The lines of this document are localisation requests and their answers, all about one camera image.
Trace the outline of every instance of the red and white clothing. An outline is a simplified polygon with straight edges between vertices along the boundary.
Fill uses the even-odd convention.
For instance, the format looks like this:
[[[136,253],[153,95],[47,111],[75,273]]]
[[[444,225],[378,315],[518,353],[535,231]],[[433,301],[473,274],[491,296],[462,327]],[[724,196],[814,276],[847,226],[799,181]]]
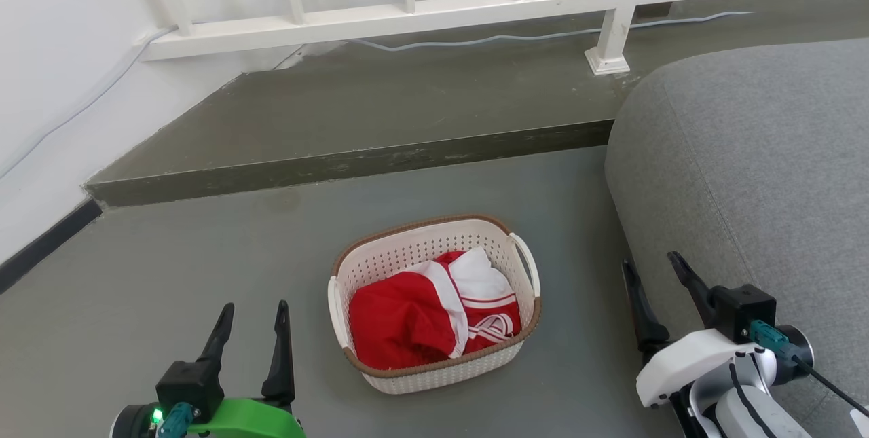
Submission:
[[[457,358],[521,330],[519,303],[486,251],[449,252],[361,287],[350,301],[356,356],[374,369]]]

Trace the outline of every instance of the white metal railing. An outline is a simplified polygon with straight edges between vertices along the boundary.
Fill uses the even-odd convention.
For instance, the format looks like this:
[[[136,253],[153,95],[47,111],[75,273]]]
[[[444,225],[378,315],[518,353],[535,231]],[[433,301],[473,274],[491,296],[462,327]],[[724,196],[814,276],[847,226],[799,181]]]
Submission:
[[[595,74],[609,74],[628,70],[622,50],[637,5],[685,0],[404,0],[323,12],[305,12],[302,0],[289,0],[291,15],[202,24],[192,22],[183,0],[162,1],[178,29],[152,42],[144,60],[606,11],[598,45],[586,57]]]

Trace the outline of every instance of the railing post base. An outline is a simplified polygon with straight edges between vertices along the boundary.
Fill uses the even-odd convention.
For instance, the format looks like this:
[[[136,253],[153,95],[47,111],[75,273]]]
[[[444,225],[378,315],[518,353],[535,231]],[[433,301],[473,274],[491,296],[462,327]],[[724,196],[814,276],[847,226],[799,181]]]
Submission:
[[[612,58],[612,60],[604,60],[604,58],[600,58],[597,46],[586,51],[586,59],[589,60],[589,66],[592,67],[592,73],[595,76],[627,73],[631,70],[627,66],[627,61],[623,54],[617,58]]]

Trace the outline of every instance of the teal connector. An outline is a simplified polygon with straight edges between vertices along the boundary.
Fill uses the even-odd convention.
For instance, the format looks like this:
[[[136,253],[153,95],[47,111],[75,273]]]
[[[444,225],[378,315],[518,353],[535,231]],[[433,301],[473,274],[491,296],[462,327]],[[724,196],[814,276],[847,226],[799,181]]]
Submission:
[[[792,344],[784,333],[757,318],[748,327],[748,338],[769,349],[784,361],[791,361],[798,351],[797,346]]]
[[[158,438],[184,438],[187,429],[193,422],[193,406],[187,402],[178,402],[158,429]]]

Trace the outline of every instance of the basket handle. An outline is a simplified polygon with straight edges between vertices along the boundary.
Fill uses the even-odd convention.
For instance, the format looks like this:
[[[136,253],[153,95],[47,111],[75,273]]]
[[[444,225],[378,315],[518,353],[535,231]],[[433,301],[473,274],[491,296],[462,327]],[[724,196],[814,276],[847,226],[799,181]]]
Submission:
[[[350,346],[347,335],[347,327],[344,325],[344,316],[341,315],[341,289],[338,287],[338,279],[335,275],[329,278],[329,316],[332,318],[332,327],[335,329],[335,337],[341,348]]]
[[[525,264],[528,265],[528,271],[531,272],[531,287],[534,288],[534,297],[540,297],[540,275],[537,274],[537,264],[534,263],[534,256],[531,255],[531,250],[525,244],[518,234],[510,233],[510,240],[518,247],[522,257],[525,258]]]

